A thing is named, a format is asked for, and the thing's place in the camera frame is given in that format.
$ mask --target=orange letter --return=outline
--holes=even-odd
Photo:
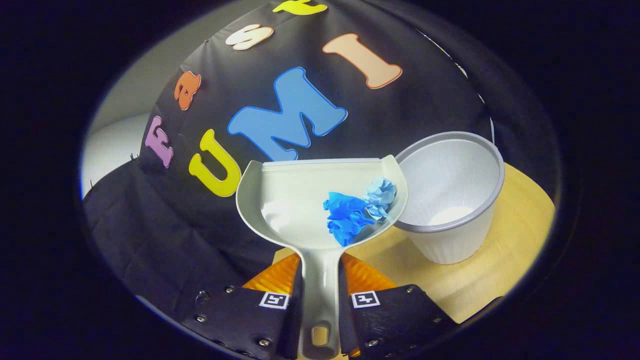
[[[329,41],[323,48],[325,53],[336,53],[352,63],[367,78],[367,86],[381,88],[402,74],[398,65],[389,65],[369,48],[358,41],[356,34],[344,34]]]
[[[234,50],[247,50],[270,37],[271,34],[273,34],[273,28],[267,26],[261,28],[259,24],[248,25],[231,34],[225,44],[233,45]]]
[[[227,178],[220,181],[202,163],[200,154],[195,154],[189,162],[189,174],[197,177],[212,193],[220,197],[230,197],[240,183],[240,168],[236,161],[214,138],[212,129],[207,130],[200,139],[200,150],[208,151],[227,170]]]
[[[193,101],[193,94],[200,88],[200,75],[195,76],[191,71],[185,72],[175,85],[173,97],[178,100],[180,109],[187,110]]]
[[[315,13],[323,12],[327,9],[326,5],[320,4],[320,5],[310,6],[305,4],[308,2],[309,0],[298,0],[298,1],[288,0],[276,6],[276,8],[273,9],[273,12],[276,13],[281,10],[284,10],[286,12],[292,13],[293,15],[312,15]]]

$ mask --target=blue crumpled paper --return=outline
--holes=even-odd
[[[353,238],[367,224],[375,224],[364,214],[367,202],[357,197],[330,192],[329,199],[324,202],[323,206],[331,214],[327,218],[329,233],[332,233],[343,247],[351,245]]]
[[[387,209],[395,198],[396,186],[384,177],[379,177],[364,194],[364,200],[367,202],[365,209],[372,218],[382,222],[388,216]]]

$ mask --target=table surface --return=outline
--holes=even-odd
[[[535,182],[508,164],[496,201],[484,243],[459,263],[430,262],[396,227],[347,253],[373,266],[398,286],[420,286],[455,322],[461,323],[493,299],[506,295],[525,275],[547,239],[556,211]],[[273,262],[292,253],[290,249],[279,250]]]

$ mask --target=white cup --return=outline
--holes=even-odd
[[[504,183],[504,161],[482,136],[462,131],[424,138],[396,156],[409,199],[395,226],[430,261],[453,264],[484,242]]]

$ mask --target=yellow letter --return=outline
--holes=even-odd
[[[284,10],[286,12],[292,13],[293,15],[312,15],[312,14],[323,12],[326,10],[326,5],[320,4],[320,5],[311,6],[311,5],[305,4],[308,2],[309,0],[297,0],[297,1],[288,0],[276,6],[276,8],[273,9],[273,12],[276,13],[276,12],[279,12],[280,10]]]
[[[323,48],[325,53],[336,53],[347,59],[367,78],[367,86],[381,88],[402,74],[398,65],[389,65],[377,54],[358,41],[356,34],[344,34],[329,41]]]
[[[225,44],[233,45],[234,50],[247,50],[273,34],[273,28],[261,28],[259,24],[248,25],[231,34]]]
[[[209,151],[227,170],[227,178],[220,181],[202,163],[200,154],[195,154],[189,162],[189,173],[197,177],[212,193],[220,197],[230,197],[240,183],[240,168],[229,153],[214,139],[212,129],[207,130],[200,140],[200,149]]]

